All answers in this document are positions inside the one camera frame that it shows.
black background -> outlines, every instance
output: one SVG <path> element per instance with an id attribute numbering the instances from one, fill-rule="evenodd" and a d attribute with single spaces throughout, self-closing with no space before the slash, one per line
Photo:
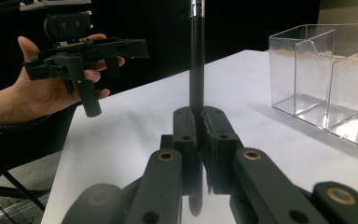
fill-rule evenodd
<path id="1" fill-rule="evenodd" d="M 267 50 L 269 36 L 318 20 L 319 1 L 205 1 L 206 63 L 244 49 Z M 169 77 L 189 69 L 189 0 L 92 0 L 92 33 L 145 39 L 149 58 L 126 59 L 122 76 L 103 79 L 97 89 L 112 94 Z M 19 35 L 41 49 L 52 47 L 43 29 L 45 11 L 0 13 L 0 90 L 12 85 L 22 67 Z M 25 133 L 0 135 L 0 161 L 6 168 L 62 150 L 74 112 L 71 106 Z"/>

black rod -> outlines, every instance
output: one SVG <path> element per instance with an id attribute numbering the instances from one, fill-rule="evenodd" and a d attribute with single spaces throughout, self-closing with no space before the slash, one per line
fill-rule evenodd
<path id="1" fill-rule="evenodd" d="M 199 119 L 204 106 L 204 0 L 191 0 L 190 108 Z"/>
<path id="2" fill-rule="evenodd" d="M 0 2 L 0 13 L 9 12 L 9 11 L 20 11 L 21 3 L 32 3 L 32 0 L 10 0 L 5 2 Z"/>

bolt hole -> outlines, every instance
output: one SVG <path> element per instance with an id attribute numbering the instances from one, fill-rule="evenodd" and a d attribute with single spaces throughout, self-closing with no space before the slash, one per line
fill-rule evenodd
<path id="1" fill-rule="evenodd" d="M 337 203 L 342 203 L 346 205 L 356 204 L 356 199 L 352 194 L 347 192 L 345 189 L 339 188 L 329 188 L 327 189 L 327 195 Z"/>
<path id="2" fill-rule="evenodd" d="M 171 152 L 163 152 L 158 155 L 158 159 L 161 161 L 172 161 L 174 158 Z"/>
<path id="3" fill-rule="evenodd" d="M 144 224 L 155 224 L 158 223 L 159 216 L 155 212 L 148 212 L 144 214 L 144 216 L 142 217 L 142 221 L 144 222 Z"/>
<path id="4" fill-rule="evenodd" d="M 252 161 L 257 161 L 261 159 L 261 155 L 255 151 L 245 151 L 242 155 L 244 158 Z"/>
<path id="5" fill-rule="evenodd" d="M 89 196 L 89 204 L 92 206 L 104 205 L 105 203 L 109 202 L 110 198 L 110 192 L 106 190 L 98 190 Z"/>
<path id="6" fill-rule="evenodd" d="M 299 212 L 297 210 L 291 211 L 289 213 L 289 216 L 296 223 L 309 223 L 310 221 L 306 215 L 304 215 L 302 212 Z"/>

gray floor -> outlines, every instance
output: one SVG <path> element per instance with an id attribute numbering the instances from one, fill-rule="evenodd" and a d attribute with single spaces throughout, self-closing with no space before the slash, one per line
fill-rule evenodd
<path id="1" fill-rule="evenodd" d="M 9 172 L 27 189 L 44 190 L 51 189 L 54 176 L 57 172 L 61 152 L 46 156 L 37 161 L 16 167 Z M 0 186 L 13 187 L 4 177 L 0 177 Z M 39 224 L 42 221 L 43 212 L 34 203 L 28 200 L 7 199 L 12 204 L 7 209 L 11 216 L 20 216 L 22 219 L 32 220 L 24 223 Z M 48 194 L 39 197 L 39 200 L 46 205 Z"/>

brass screw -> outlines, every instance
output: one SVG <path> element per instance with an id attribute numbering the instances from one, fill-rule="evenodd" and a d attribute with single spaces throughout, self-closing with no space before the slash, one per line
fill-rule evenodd
<path id="1" fill-rule="evenodd" d="M 175 157 L 173 156 L 173 153 L 171 152 L 161 152 L 158 154 L 158 159 L 160 161 L 173 161 Z"/>
<path id="2" fill-rule="evenodd" d="M 242 155 L 244 158 L 251 160 L 251 161 L 258 161 L 261 159 L 260 153 L 255 152 L 255 151 L 244 151 Z"/>
<path id="3" fill-rule="evenodd" d="M 356 199 L 352 194 L 347 192 L 345 189 L 339 188 L 329 188 L 326 191 L 327 196 L 329 196 L 332 200 L 337 203 L 342 203 L 345 205 L 354 205 L 356 204 Z"/>

